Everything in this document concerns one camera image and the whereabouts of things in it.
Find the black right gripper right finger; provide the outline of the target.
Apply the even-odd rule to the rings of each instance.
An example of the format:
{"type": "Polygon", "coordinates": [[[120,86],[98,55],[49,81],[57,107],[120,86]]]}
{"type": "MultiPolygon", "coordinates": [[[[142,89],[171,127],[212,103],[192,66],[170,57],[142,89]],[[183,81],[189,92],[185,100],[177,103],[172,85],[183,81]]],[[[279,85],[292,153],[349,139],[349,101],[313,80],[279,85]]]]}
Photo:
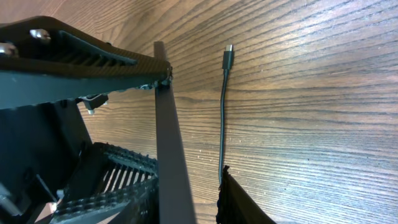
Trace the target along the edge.
{"type": "Polygon", "coordinates": [[[275,224],[237,181],[223,168],[217,201],[216,222],[220,224],[275,224]]]}

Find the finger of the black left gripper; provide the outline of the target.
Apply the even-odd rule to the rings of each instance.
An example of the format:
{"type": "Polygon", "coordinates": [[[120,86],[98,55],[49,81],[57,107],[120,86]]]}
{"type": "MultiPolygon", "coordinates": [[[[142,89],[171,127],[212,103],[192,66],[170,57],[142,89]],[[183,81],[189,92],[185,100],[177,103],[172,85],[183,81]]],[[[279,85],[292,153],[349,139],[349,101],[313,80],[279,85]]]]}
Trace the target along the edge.
{"type": "Polygon", "coordinates": [[[168,85],[166,60],[120,49],[58,19],[1,24],[1,108],[168,85]]]}
{"type": "Polygon", "coordinates": [[[75,161],[60,159],[52,168],[61,202],[51,223],[98,223],[115,217],[122,205],[111,193],[158,177],[158,162],[134,151],[96,142],[75,161]]]}

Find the blue Galaxy smartphone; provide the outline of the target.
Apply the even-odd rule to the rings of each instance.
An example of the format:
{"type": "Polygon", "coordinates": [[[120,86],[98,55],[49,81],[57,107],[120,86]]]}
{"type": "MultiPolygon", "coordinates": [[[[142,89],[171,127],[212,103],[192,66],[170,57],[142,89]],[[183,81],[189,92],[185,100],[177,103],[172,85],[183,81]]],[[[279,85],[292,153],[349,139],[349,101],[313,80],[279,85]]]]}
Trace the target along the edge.
{"type": "Polygon", "coordinates": [[[195,223],[195,210],[170,80],[155,90],[161,223],[195,223]]]}

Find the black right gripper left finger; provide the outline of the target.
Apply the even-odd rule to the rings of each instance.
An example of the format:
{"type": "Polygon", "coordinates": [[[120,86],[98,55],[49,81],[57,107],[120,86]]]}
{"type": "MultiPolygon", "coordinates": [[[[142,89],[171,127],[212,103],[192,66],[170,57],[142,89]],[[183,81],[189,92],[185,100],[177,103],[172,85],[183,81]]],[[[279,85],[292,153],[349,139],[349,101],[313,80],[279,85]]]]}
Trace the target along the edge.
{"type": "Polygon", "coordinates": [[[111,193],[121,211],[109,223],[159,224],[159,178],[155,175],[111,193]]]}

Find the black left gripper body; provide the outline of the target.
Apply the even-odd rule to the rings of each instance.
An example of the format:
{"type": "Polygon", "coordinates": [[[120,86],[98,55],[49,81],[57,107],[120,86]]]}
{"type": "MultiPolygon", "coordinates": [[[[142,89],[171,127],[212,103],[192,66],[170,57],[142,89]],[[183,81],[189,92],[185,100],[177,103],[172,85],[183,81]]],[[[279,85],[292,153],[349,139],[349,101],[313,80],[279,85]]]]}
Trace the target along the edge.
{"type": "Polygon", "coordinates": [[[107,158],[93,144],[78,109],[108,102],[96,95],[1,110],[1,223],[35,223],[48,204],[66,206],[42,223],[99,223],[109,208],[95,202],[107,158]]]}

